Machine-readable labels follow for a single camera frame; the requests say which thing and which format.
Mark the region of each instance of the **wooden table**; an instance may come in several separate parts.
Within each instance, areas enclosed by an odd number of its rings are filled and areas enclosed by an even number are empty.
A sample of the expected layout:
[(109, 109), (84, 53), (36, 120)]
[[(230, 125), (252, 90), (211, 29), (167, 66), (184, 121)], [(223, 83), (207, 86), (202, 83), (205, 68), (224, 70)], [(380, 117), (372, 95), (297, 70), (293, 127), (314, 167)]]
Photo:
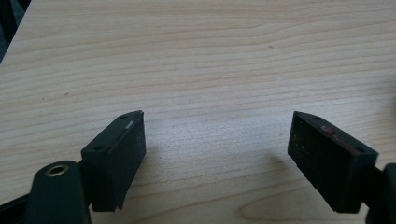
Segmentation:
[(363, 223), (287, 155), (294, 110), (396, 161), (394, 0), (34, 0), (0, 74), (0, 203), (145, 112), (124, 209), (94, 224)]

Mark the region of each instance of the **red mark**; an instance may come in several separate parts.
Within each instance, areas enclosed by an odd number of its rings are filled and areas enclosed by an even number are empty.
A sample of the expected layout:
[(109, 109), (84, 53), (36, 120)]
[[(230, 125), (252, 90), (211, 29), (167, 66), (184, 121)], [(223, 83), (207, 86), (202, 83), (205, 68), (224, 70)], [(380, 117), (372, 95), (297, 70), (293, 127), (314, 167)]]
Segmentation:
[(356, 148), (344, 142), (340, 137), (338, 137), (336, 132), (331, 127), (321, 126), (320, 128), (321, 130), (323, 130), (323, 132), (330, 135), (335, 141), (339, 142), (343, 147), (349, 150), (353, 155), (358, 156), (359, 154), (361, 154)]

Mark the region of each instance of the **black clamp jaw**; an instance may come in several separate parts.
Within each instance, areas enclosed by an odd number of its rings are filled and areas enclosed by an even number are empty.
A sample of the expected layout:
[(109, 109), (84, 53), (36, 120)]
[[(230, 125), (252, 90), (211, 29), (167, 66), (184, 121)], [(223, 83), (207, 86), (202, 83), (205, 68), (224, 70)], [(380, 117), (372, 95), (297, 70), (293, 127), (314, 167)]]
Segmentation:
[(288, 153), (338, 213), (358, 213), (366, 223), (396, 224), (396, 163), (375, 167), (378, 153), (320, 117), (294, 112)]
[(30, 194), (0, 206), (0, 223), (91, 223), (95, 212), (122, 208), (146, 155), (143, 112), (116, 118), (86, 147), (82, 160), (58, 161), (35, 174)]

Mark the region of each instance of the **light wood surface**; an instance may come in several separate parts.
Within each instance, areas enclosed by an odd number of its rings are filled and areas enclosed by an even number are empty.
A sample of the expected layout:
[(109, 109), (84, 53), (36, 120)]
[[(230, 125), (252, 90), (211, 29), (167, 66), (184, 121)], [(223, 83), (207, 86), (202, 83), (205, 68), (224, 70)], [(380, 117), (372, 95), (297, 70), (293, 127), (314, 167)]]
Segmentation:
[(316, 114), (396, 161), (396, 2), (33, 0), (0, 107), (0, 203), (141, 109), (147, 157), (94, 224), (363, 223), (287, 155), (290, 123)]

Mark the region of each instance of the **small hole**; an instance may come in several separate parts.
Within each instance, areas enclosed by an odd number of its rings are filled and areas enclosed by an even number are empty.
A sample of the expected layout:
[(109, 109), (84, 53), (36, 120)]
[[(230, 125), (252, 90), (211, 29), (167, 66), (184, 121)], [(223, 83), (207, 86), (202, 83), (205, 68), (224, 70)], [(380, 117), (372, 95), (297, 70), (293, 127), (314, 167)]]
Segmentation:
[(361, 147), (355, 147), (356, 150), (358, 150), (359, 152), (364, 152), (363, 148)]
[(68, 169), (69, 169), (69, 167), (67, 165), (57, 165), (57, 166), (54, 166), (54, 167), (48, 169), (48, 171), (46, 172), (46, 175), (49, 177), (53, 177), (56, 175), (62, 175)]
[(103, 149), (105, 149), (104, 146), (97, 146), (97, 147), (93, 148), (93, 150), (95, 150), (95, 151), (102, 151)]

